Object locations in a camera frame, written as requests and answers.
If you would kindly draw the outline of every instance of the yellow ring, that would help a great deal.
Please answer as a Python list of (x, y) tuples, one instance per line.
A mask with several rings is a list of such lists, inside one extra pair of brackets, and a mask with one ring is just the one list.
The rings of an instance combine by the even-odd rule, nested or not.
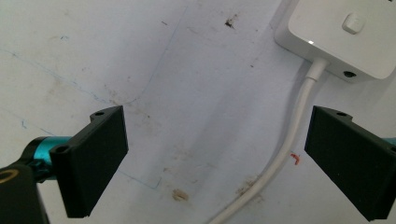
[(6, 175), (6, 177), (2, 178), (0, 177), (0, 184), (6, 183), (8, 180), (14, 178), (17, 176), (20, 172), (18, 170), (12, 169), (12, 170), (5, 170), (3, 172), (0, 172), (1, 175)]

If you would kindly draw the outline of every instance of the teal metal part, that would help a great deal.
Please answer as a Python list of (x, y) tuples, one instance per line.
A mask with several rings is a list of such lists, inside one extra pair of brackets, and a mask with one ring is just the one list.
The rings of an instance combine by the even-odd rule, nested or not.
[(383, 138), (385, 141), (393, 144), (394, 146), (396, 146), (396, 138)]
[(35, 150), (35, 155), (33, 156), (34, 160), (42, 160), (48, 166), (52, 166), (50, 150), (55, 146), (66, 143), (70, 138), (71, 137), (47, 137)]

